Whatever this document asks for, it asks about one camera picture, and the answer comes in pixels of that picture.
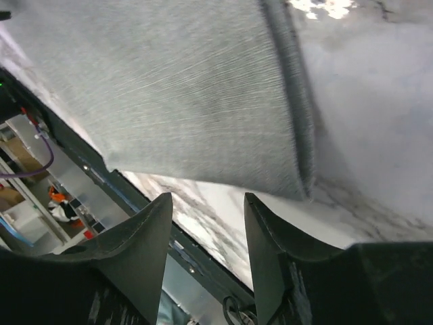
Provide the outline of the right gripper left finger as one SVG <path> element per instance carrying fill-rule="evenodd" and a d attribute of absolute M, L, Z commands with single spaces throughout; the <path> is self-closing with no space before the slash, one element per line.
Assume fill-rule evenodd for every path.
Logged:
<path fill-rule="evenodd" d="M 163 193 L 133 217 L 50 259 L 97 270 L 148 324 L 155 324 L 172 216 L 172 194 Z"/>

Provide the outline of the grey cloth napkin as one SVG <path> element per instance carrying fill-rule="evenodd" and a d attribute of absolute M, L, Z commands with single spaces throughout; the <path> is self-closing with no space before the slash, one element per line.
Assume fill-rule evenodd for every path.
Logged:
<path fill-rule="evenodd" d="M 51 109 L 107 168 L 293 200 L 315 178 L 313 101 L 284 1 L 2 1 Z"/>

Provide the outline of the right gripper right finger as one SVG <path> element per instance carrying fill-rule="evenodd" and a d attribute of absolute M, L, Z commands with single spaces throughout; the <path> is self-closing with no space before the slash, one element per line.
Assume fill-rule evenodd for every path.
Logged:
<path fill-rule="evenodd" d="M 244 221 L 259 324 L 312 324 L 299 262 L 322 262 L 342 249 L 277 216 L 255 194 L 244 196 Z"/>

